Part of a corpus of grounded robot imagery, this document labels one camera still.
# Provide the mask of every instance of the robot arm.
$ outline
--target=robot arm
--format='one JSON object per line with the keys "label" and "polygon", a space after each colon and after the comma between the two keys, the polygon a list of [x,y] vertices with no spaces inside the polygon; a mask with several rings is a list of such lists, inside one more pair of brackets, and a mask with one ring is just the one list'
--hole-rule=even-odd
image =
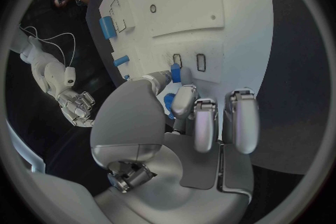
{"label": "robot arm", "polygon": [[93,126],[94,121],[89,117],[95,101],[88,92],[78,94],[71,89],[76,80],[73,67],[66,68],[53,55],[44,52],[40,41],[27,37],[21,29],[18,29],[11,50],[31,65],[32,76],[39,87],[59,102],[63,115],[74,126]]}

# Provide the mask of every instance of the cable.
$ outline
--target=cable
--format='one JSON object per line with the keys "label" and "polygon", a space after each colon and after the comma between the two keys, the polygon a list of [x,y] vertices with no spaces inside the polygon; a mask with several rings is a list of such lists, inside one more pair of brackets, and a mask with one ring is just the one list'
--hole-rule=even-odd
{"label": "cable", "polygon": [[[35,29],[36,35],[34,35],[33,33],[31,33],[30,31],[27,31],[27,30],[26,30],[27,28],[33,28],[33,29]],[[59,36],[61,36],[61,35],[71,35],[72,38],[73,38],[73,53],[72,53],[72,57],[71,57],[70,64],[69,64],[69,66],[71,66],[72,61],[73,61],[73,58],[74,58],[74,53],[75,53],[75,51],[76,51],[76,38],[74,37],[74,35],[73,35],[72,33],[70,33],[70,32],[65,32],[65,33],[59,34],[59,35],[57,35],[57,36],[54,36],[54,37],[52,37],[52,38],[40,39],[40,38],[38,38],[38,31],[37,31],[37,29],[36,29],[35,27],[33,27],[33,26],[28,26],[28,27],[24,28],[23,30],[26,31],[26,32],[28,32],[28,33],[30,33],[31,35],[35,36],[37,39],[39,39],[39,40],[41,40],[41,41],[43,41],[43,42],[46,42],[46,43],[55,45],[57,48],[59,48],[59,50],[60,50],[60,52],[61,52],[61,54],[62,54],[62,56],[63,56],[64,66],[66,66],[66,59],[65,59],[65,57],[64,57],[64,53],[63,53],[62,49],[61,49],[58,45],[56,45],[56,44],[54,44],[54,43],[52,43],[52,42],[48,42],[48,41],[46,41],[46,40],[54,39],[54,38],[57,38],[57,37],[59,37]]]}

